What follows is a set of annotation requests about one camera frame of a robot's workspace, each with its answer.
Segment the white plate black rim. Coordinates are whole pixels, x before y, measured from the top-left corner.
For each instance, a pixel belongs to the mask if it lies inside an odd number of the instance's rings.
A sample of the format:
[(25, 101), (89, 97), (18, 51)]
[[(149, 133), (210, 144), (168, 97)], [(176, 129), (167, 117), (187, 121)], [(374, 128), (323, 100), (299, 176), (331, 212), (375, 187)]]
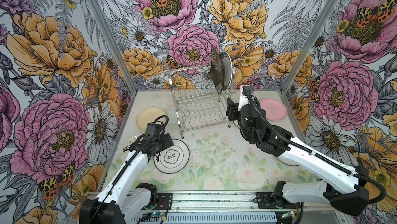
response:
[(162, 173), (175, 174), (181, 171), (190, 158), (188, 145), (179, 139), (173, 139), (174, 145), (163, 150), (159, 154), (159, 160), (155, 159), (155, 167)]

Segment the chrome wire dish rack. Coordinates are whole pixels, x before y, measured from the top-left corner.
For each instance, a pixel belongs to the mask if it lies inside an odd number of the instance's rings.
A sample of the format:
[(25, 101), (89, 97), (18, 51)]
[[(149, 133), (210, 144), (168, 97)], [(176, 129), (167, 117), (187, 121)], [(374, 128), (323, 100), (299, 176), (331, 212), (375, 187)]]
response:
[(226, 109), (227, 99), (236, 92), (234, 78), (229, 87), (223, 90), (222, 82), (215, 84), (212, 79), (206, 81), (203, 73), (190, 78), (185, 75), (186, 71), (195, 69), (210, 72), (204, 66), (166, 68), (181, 138), (188, 131), (222, 124), (232, 125), (226, 116)]

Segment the black square floral plate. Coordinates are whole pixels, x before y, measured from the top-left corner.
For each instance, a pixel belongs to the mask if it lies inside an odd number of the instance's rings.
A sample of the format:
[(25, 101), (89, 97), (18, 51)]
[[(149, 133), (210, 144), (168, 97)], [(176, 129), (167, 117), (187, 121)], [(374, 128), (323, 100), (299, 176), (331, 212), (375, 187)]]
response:
[(210, 74), (219, 95), (222, 94), (224, 84), (224, 65), (217, 50), (212, 47)]

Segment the white plate green red rim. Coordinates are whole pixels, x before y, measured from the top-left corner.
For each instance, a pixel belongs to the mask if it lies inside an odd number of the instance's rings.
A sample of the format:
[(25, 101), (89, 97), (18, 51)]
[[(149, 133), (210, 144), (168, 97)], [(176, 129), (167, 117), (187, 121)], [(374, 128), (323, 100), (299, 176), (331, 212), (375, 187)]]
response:
[(219, 55), (224, 65), (223, 90), (227, 90), (231, 85), (233, 79), (233, 63), (231, 57), (227, 52), (223, 51)]

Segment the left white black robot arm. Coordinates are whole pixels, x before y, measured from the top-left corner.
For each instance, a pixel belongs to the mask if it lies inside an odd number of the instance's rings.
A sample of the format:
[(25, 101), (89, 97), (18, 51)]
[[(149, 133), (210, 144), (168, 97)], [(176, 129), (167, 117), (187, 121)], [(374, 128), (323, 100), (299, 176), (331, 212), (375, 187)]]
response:
[(170, 134), (165, 133), (168, 122), (166, 115), (157, 117), (125, 149), (129, 153), (117, 174), (95, 199), (81, 205), (79, 223), (127, 224), (142, 208), (156, 204), (157, 187), (153, 184), (142, 183), (131, 195), (128, 193), (150, 159), (174, 145)]

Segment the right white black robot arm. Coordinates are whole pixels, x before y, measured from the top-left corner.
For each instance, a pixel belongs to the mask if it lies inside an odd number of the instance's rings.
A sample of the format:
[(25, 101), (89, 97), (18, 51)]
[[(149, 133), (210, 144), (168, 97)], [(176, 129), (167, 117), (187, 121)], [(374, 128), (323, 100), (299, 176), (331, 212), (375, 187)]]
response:
[(258, 196), (257, 203), (273, 204), (278, 208), (303, 203), (328, 204), (335, 210), (351, 216), (358, 216), (373, 203), (386, 197), (385, 187), (371, 179), (364, 166), (356, 167), (338, 162), (318, 152), (291, 132), (272, 125), (266, 118), (266, 111), (253, 94), (253, 87), (240, 87), (239, 101), (227, 98), (226, 116), (231, 122), (238, 122), (240, 134), (249, 144), (264, 153), (288, 160), (319, 177), (315, 183), (276, 183), (270, 196)]

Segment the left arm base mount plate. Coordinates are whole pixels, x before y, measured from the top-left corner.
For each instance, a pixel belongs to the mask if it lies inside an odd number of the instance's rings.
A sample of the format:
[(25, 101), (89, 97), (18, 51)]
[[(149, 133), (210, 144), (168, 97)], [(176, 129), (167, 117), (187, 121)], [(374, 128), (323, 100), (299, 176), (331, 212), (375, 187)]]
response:
[(153, 199), (151, 199), (149, 205), (146, 207), (147, 210), (171, 210), (173, 202), (172, 193), (157, 193)]

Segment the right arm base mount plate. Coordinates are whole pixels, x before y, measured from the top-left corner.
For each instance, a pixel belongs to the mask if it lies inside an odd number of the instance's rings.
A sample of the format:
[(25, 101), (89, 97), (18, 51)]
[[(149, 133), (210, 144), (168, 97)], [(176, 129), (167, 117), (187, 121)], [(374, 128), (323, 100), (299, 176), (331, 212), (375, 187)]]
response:
[(255, 193), (253, 202), (257, 204), (259, 209), (301, 209), (302, 203), (290, 203), (285, 200), (282, 196), (276, 195), (270, 191), (260, 191)]

